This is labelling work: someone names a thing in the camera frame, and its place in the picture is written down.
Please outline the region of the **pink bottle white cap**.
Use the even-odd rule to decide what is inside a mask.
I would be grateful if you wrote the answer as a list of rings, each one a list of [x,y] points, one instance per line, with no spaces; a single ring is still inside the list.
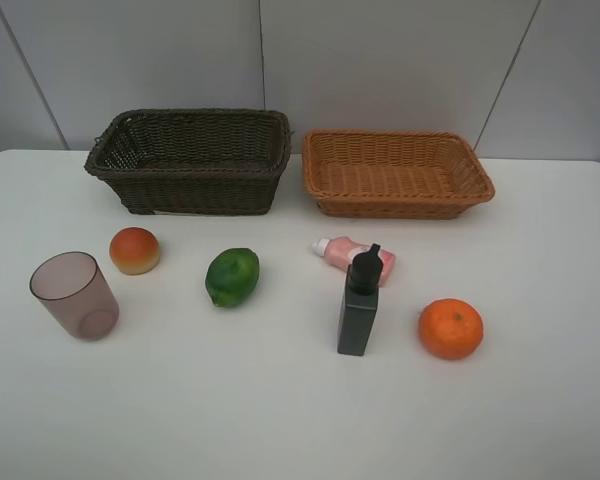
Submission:
[[[311,245],[311,248],[326,263],[346,272],[354,257],[368,251],[370,246],[354,242],[349,237],[343,236],[333,239],[320,238]],[[379,286],[384,287],[395,266],[396,256],[391,252],[380,249],[379,257],[383,262]]]

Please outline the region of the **green lime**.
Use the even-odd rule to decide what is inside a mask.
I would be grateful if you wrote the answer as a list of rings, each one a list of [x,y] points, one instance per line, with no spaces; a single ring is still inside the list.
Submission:
[[[249,248],[221,252],[209,265],[205,288],[217,308],[235,308],[255,291],[260,275],[257,254]]]

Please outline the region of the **dark green rectangular bottle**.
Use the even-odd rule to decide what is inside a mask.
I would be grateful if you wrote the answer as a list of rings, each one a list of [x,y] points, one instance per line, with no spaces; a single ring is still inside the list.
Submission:
[[[348,267],[338,325],[339,354],[365,354],[378,309],[384,267],[379,252],[380,246],[372,244],[356,255]]]

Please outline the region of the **orange mandarin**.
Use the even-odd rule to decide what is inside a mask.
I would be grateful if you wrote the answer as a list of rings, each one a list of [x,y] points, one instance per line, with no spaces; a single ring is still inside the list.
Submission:
[[[422,346],[444,360],[462,360],[472,355],[484,338],[484,323],[470,304],[454,298],[435,300],[418,319]]]

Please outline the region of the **translucent purple plastic cup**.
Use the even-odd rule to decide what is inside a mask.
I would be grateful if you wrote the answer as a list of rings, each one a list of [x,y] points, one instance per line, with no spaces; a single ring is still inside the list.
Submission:
[[[29,281],[32,295],[72,337],[92,341],[111,333],[119,305],[96,259],[71,251],[43,262]]]

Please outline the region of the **light orange wicker basket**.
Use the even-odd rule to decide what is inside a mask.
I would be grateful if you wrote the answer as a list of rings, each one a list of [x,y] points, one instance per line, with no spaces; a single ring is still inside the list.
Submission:
[[[302,171],[307,193],[333,217],[454,219],[495,196],[473,148],[448,132],[312,130]]]

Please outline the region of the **dark brown wicker basket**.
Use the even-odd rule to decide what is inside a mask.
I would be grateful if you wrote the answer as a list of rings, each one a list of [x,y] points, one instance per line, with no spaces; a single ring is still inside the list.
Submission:
[[[285,114],[254,109],[138,109],[95,141],[86,171],[132,214],[267,213],[291,154]]]

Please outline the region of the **round orange bread bun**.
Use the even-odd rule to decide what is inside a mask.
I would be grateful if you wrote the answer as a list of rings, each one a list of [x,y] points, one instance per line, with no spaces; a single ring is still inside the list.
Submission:
[[[140,275],[149,272],[159,263],[160,244],[150,231],[128,227],[112,238],[109,256],[121,273]]]

